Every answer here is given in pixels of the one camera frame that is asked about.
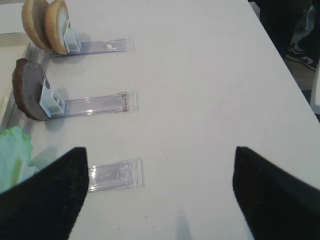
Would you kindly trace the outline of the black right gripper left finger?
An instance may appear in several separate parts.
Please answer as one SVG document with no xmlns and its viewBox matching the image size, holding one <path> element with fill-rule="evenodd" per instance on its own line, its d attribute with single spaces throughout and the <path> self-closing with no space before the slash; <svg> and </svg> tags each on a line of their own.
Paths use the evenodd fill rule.
<svg viewBox="0 0 320 240">
<path fill-rule="evenodd" d="M 89 186 L 87 151 L 75 147 L 0 195 L 2 240 L 67 240 Z"/>
</svg>

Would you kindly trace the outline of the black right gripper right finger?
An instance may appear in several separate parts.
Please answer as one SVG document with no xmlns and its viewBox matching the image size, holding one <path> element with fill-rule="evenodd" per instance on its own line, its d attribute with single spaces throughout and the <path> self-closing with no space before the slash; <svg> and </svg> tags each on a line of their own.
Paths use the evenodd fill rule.
<svg viewBox="0 0 320 240">
<path fill-rule="evenodd" d="M 318 240 L 320 191 L 252 149 L 235 151 L 232 188 L 255 240 Z"/>
</svg>

